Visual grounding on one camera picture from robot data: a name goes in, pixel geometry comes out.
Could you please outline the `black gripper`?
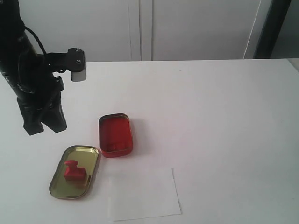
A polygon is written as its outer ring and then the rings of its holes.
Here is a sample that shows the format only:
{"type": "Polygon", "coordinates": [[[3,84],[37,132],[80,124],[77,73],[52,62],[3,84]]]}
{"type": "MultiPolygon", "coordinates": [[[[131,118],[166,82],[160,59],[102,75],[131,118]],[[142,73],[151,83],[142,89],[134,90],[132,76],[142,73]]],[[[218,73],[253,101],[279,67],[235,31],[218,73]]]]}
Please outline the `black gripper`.
{"type": "Polygon", "coordinates": [[[18,53],[17,84],[22,92],[28,94],[30,103],[44,109],[42,112],[41,109],[20,106],[23,128],[30,136],[44,131],[42,123],[56,133],[66,130],[67,124],[61,105],[64,83],[60,76],[53,75],[46,56],[29,52],[18,53]]]}

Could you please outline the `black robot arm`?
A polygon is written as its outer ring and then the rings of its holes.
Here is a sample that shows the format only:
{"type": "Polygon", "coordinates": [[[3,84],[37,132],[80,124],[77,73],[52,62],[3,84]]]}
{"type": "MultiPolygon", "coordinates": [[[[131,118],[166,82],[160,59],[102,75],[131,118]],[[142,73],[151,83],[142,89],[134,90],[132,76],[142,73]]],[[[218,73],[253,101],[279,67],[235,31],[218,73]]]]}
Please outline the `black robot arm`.
{"type": "Polygon", "coordinates": [[[0,2],[0,72],[17,96],[23,128],[29,135],[46,125],[58,133],[67,128],[61,106],[64,83],[49,68],[46,55],[34,50],[20,16],[19,2],[0,2]]]}

